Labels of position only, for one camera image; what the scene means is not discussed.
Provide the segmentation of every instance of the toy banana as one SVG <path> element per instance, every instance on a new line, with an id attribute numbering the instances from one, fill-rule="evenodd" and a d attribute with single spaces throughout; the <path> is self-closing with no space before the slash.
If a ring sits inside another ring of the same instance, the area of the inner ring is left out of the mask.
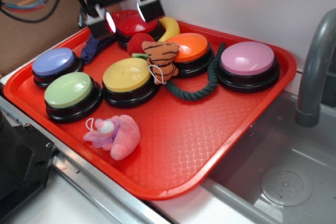
<path id="1" fill-rule="evenodd" d="M 159 42 L 165 42 L 166 40 L 180 34 L 180 26 L 177 21 L 172 17 L 164 17 L 159 20 L 166 32 L 158 40 Z"/>

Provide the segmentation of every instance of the red tray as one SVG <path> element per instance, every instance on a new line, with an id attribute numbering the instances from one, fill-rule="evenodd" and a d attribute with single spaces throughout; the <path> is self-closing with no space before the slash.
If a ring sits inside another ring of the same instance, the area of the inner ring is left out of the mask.
<path id="1" fill-rule="evenodd" d="M 205 36 L 215 53 L 221 42 L 230 46 L 248 41 L 182 22 L 179 25 L 182 33 Z M 57 47 L 68 47 L 80 55 L 89 34 L 89 30 L 84 29 Z M 69 124 L 57 124 L 49 119 L 44 91 L 33 82 L 32 63 L 9 79 L 4 93 L 15 105 L 133 195 L 146 200 L 169 199 L 197 186 L 293 79 L 296 62 L 292 55 L 279 47 L 270 47 L 281 66 L 280 78 L 273 87 L 262 92 L 237 93 L 219 85 L 207 98 L 187 102 L 161 87 L 152 100 L 131 109 L 114 108 L 103 101 L 88 118 L 106 119 L 128 114 L 140 128 L 139 146 L 122 161 L 114 161 L 109 152 L 93 148 L 91 143 L 83 140 L 88 132 L 85 126 L 87 118 Z M 85 66 L 84 72 L 102 84 L 105 70 L 126 57 L 126 50 L 117 43 L 111 44 Z M 196 91 L 207 84 L 207 74 L 173 81 L 184 90 Z"/>

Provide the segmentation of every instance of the stainless steel sink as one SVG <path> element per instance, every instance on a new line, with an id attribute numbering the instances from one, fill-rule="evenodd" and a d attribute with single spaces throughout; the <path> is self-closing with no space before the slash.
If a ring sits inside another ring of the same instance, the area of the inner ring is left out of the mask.
<path id="1" fill-rule="evenodd" d="M 300 127 L 296 100 L 283 92 L 208 178 L 280 223 L 335 223 L 336 111 L 322 105 L 319 124 Z"/>

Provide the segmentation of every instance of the sink drain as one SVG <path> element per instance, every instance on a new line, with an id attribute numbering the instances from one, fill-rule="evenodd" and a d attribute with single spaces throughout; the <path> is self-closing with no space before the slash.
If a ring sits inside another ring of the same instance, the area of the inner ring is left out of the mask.
<path id="1" fill-rule="evenodd" d="M 304 203 L 312 193 L 308 175 L 290 165 L 267 169 L 261 177 L 260 185 L 269 200 L 287 207 Z"/>

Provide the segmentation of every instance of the gray faucet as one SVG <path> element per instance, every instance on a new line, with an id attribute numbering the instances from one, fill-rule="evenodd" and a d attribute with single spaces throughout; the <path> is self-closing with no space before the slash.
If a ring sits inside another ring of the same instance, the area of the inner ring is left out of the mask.
<path id="1" fill-rule="evenodd" d="M 336 9 L 326 13 L 311 42 L 304 65 L 295 121 L 304 127 L 318 124 L 321 103 L 336 106 Z"/>

